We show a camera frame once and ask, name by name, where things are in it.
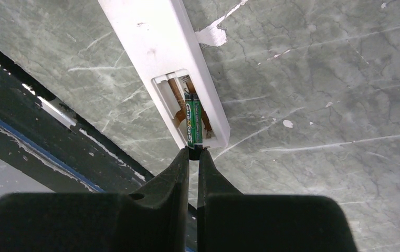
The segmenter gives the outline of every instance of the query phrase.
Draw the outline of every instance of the white plastic bar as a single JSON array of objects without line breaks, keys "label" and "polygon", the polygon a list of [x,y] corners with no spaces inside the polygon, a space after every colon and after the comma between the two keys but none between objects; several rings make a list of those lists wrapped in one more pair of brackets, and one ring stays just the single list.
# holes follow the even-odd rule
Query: white plastic bar
[{"label": "white plastic bar", "polygon": [[177,72],[189,74],[209,117],[215,137],[204,139],[203,146],[210,148],[226,146],[230,132],[228,120],[183,2],[181,0],[98,0],[98,2],[178,147],[186,146],[185,137],[174,124],[173,114],[167,109],[168,97],[161,95],[157,85]]}]

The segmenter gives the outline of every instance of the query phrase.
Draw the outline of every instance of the aa battery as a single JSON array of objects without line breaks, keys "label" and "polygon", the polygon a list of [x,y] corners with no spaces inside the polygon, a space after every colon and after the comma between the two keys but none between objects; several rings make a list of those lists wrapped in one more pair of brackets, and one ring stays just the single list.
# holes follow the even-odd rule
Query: aa battery
[{"label": "aa battery", "polygon": [[199,160],[203,148],[202,105],[196,93],[185,93],[189,159]]}]

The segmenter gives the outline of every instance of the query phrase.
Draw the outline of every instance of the blue stripe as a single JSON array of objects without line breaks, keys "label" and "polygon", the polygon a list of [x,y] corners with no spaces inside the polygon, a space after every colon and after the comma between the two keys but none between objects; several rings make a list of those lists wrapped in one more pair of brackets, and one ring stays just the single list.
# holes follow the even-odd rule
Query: blue stripe
[{"label": "blue stripe", "polygon": [[60,168],[62,168],[63,171],[66,171],[67,173],[73,175],[74,177],[76,177],[77,179],[83,181],[86,185],[90,186],[94,191],[103,193],[105,192],[103,189],[101,189],[99,186],[95,185],[93,182],[91,182],[90,180],[88,180],[86,177],[84,177],[83,175],[81,175],[80,173],[78,173],[77,171],[75,171],[74,169],[72,169],[70,166],[68,166],[67,164],[65,164],[63,161],[61,161],[60,159],[56,158],[55,156],[53,156],[52,154],[50,154],[49,152],[47,152],[46,150],[44,150],[42,147],[40,147],[39,145],[37,145],[35,142],[33,142],[32,140],[30,140],[29,138],[27,138],[26,136],[24,136],[23,134],[21,134],[19,131],[13,129],[10,125],[8,125],[7,123],[3,122],[0,120],[0,127],[3,128],[4,130],[10,132],[12,135],[15,135],[16,137],[18,137],[19,139],[21,139],[22,141],[26,142],[27,144],[29,144],[31,147],[33,147],[36,151],[38,151],[39,153],[41,153],[42,155],[48,157],[50,160],[52,160],[53,162],[55,162],[56,164],[58,164],[60,166]]}]

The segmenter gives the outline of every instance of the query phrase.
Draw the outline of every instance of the gray marble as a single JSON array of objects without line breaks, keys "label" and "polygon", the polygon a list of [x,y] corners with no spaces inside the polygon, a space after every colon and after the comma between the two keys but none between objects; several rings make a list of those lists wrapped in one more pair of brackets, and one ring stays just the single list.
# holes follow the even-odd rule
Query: gray marble
[{"label": "gray marble", "polygon": [[[184,1],[196,31],[239,3]],[[400,251],[400,1],[248,0],[219,27],[218,169],[244,193],[329,196],[360,251]],[[178,152],[96,0],[0,0],[0,50],[152,173]]]}]

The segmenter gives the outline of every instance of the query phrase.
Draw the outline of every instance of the battery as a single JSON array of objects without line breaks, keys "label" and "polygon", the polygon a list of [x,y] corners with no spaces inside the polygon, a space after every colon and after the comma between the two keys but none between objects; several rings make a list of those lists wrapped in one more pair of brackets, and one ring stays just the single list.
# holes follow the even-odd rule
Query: battery
[{"label": "battery", "polygon": [[203,148],[202,105],[196,93],[185,93],[189,159],[199,160]]}]

